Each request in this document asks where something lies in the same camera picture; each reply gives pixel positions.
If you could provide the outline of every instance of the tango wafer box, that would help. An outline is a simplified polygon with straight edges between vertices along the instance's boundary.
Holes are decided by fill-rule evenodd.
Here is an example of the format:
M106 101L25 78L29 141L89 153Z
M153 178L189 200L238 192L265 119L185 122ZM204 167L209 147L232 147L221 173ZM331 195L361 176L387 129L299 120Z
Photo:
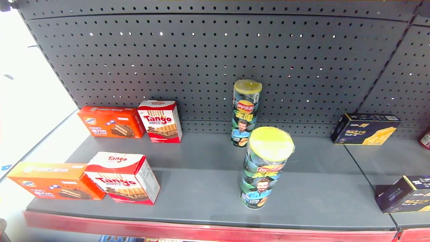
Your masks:
M19 162L8 178L41 199L101 200L105 192L85 175L86 164Z
M394 115L346 113L330 138L335 144L380 146L400 124Z
M85 106L78 115L96 137L140 139L145 133L136 108Z
M182 130L179 123L177 102L143 101L138 111L151 142L181 142Z
M99 152L85 174L115 202L153 205L160 191L144 155Z

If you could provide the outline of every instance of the orange snack box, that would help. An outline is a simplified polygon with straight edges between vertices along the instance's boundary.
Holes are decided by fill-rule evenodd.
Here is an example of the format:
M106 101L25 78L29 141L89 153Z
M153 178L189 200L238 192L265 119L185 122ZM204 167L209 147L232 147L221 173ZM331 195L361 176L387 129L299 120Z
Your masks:
M102 200L105 192L85 168L86 164L20 162L7 177L41 199Z
M140 139L145 133L135 108L85 106L78 115L96 137Z

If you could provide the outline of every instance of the lay's potato chip can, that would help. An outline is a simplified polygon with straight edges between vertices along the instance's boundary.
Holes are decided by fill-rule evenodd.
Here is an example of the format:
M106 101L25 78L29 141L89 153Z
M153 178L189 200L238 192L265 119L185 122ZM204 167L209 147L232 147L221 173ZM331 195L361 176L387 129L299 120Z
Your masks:
M248 143L257 121L261 89L261 83L250 79L238 80L234 84L231 142L236 147L245 148Z
M252 132L240 184L243 205L250 209L264 206L294 148L291 136L280 129L260 127Z

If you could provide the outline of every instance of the dark blue box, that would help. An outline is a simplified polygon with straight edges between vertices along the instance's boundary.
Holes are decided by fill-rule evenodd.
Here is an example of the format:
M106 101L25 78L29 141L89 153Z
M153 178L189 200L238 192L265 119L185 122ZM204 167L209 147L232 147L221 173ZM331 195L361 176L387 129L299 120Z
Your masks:
M394 115L346 113L330 138L335 144L380 146L401 123Z
M430 176L403 176L376 202L384 213L430 211Z

